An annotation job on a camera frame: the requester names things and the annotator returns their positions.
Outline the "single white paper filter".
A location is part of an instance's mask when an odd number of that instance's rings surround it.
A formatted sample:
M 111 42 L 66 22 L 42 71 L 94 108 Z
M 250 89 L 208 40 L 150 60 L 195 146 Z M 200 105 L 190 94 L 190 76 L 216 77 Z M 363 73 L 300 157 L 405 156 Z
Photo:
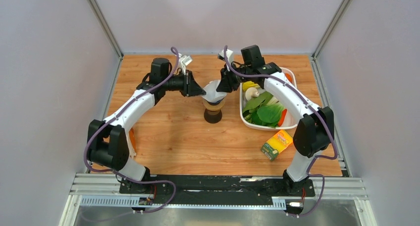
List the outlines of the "single white paper filter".
M 226 96 L 226 92 L 218 92 L 216 89 L 220 84 L 219 80 L 211 81 L 208 85 L 206 85 L 203 90 L 206 92 L 205 95 L 202 95 L 202 98 L 209 103 L 217 103 L 222 101 Z

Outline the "brown glass coffee carafe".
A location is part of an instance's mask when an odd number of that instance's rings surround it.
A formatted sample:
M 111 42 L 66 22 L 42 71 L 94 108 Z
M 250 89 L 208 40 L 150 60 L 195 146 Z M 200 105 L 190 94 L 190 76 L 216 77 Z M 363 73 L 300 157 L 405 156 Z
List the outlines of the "brown glass coffee carafe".
M 222 119 L 222 111 L 221 110 L 211 111 L 211 110 L 205 109 L 204 119 L 206 122 L 211 123 L 211 124 L 218 123 Z

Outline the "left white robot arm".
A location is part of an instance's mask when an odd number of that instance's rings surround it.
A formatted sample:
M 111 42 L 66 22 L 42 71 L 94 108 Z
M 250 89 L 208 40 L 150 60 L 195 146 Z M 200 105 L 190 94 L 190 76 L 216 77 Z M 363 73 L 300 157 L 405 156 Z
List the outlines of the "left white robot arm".
M 177 66 L 173 67 L 168 59 L 155 58 L 151 63 L 151 71 L 145 75 L 126 103 L 104 120 L 91 121 L 84 152 L 85 161 L 129 178 L 139 193 L 148 192 L 152 185 L 151 179 L 147 177 L 150 170 L 133 159 L 136 152 L 131 129 L 167 91 L 178 91 L 184 97 L 206 94 L 194 80 L 192 71 L 186 68 L 191 62 L 190 56 L 181 56 Z

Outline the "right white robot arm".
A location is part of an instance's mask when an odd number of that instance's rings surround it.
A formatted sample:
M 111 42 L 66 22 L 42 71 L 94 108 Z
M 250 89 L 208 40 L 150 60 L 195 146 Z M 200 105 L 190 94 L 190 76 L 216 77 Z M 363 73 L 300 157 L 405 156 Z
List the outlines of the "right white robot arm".
M 302 190 L 302 181 L 311 176 L 310 170 L 316 159 L 334 160 L 338 157 L 334 139 L 334 113 L 328 106 L 320 107 L 299 91 L 287 79 L 281 68 L 273 62 L 265 62 L 257 45 L 241 50 L 243 64 L 232 66 L 230 50 L 224 47 L 218 58 L 225 61 L 221 71 L 223 92 L 232 92 L 240 83 L 252 81 L 277 98 L 297 122 L 293 136 L 295 156 L 283 174 L 283 190 L 296 195 Z

